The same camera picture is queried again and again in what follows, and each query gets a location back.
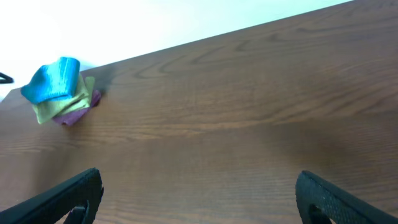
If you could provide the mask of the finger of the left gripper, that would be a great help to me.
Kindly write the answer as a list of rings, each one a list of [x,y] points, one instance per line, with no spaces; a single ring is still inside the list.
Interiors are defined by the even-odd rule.
[[[3,73],[0,73],[0,84],[11,84],[14,83],[14,79]]]

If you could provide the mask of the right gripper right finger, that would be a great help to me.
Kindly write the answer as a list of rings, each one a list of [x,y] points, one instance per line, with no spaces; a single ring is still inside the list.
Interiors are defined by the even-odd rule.
[[[397,224],[397,218],[303,170],[295,184],[297,208],[304,224]]]

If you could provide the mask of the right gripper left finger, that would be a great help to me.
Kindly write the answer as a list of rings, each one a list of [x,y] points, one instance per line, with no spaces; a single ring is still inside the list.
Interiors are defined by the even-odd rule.
[[[93,223],[104,193],[100,172],[90,168],[1,212],[1,223]]]

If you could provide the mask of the blue microfiber cloth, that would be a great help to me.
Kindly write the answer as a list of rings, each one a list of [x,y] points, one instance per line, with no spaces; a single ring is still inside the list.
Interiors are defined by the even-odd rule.
[[[79,71],[79,60],[60,57],[54,63],[41,66],[30,82],[21,88],[21,94],[34,105],[72,98],[78,84]]]

